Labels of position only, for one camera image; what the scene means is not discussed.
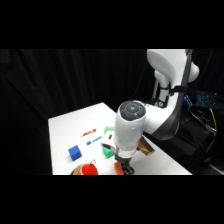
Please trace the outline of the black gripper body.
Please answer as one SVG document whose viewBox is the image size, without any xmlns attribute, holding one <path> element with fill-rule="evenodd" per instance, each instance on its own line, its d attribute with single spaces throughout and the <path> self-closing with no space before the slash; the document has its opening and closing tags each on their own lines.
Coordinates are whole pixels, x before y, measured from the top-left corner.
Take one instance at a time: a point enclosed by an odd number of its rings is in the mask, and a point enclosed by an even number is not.
<svg viewBox="0 0 224 224">
<path fill-rule="evenodd" d="M 121 164 L 129 164 L 130 161 L 131 161 L 131 159 L 132 159 L 132 157 L 130 157 L 130 158 L 122 158 L 122 157 L 120 157 L 120 156 L 118 156 L 118 155 L 116 154 L 116 160 L 117 160 L 119 163 L 121 163 Z"/>
</svg>

